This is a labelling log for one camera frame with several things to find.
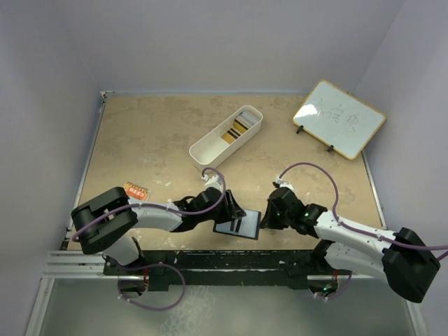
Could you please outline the black leather card holder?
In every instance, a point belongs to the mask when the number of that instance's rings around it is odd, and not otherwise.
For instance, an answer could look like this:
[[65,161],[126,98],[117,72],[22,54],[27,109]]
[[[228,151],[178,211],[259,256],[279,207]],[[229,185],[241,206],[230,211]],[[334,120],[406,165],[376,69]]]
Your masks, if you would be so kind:
[[240,219],[215,224],[213,232],[222,235],[257,240],[260,231],[261,213],[259,211],[248,209],[246,209],[245,212],[246,215]]

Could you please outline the gold backed stripe card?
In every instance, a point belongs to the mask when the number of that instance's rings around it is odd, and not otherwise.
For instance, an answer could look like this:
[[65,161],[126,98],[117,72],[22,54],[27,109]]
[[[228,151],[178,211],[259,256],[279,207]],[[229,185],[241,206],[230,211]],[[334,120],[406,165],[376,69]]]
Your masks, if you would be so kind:
[[221,139],[224,140],[227,144],[232,144],[241,136],[242,133],[238,129],[230,128],[222,134]]

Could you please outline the white plastic card tray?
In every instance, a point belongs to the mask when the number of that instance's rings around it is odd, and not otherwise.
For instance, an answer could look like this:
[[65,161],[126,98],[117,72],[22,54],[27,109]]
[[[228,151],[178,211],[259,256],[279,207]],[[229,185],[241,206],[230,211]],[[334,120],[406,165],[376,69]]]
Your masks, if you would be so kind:
[[263,114],[244,105],[189,148],[193,165],[200,171],[217,168],[259,131]]

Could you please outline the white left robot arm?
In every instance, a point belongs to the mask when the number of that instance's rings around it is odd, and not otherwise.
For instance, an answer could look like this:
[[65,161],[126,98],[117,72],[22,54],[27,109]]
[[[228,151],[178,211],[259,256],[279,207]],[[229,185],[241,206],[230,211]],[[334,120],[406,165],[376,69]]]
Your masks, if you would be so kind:
[[72,240],[85,255],[105,253],[126,273],[137,274],[144,267],[144,257],[137,241],[126,236],[130,229],[187,232],[206,221],[221,224],[245,216],[231,190],[208,187],[197,196],[158,204],[138,202],[124,188],[114,187],[72,210],[76,229]]

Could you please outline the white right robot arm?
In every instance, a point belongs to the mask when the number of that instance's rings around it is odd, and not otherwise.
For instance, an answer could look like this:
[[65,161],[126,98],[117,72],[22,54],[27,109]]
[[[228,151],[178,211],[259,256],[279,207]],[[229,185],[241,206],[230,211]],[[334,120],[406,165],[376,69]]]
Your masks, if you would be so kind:
[[336,217],[324,206],[303,204],[287,187],[270,194],[260,225],[317,238],[311,266],[319,274],[335,269],[374,277],[414,303],[423,301],[440,269],[440,261],[414,231],[374,229]]

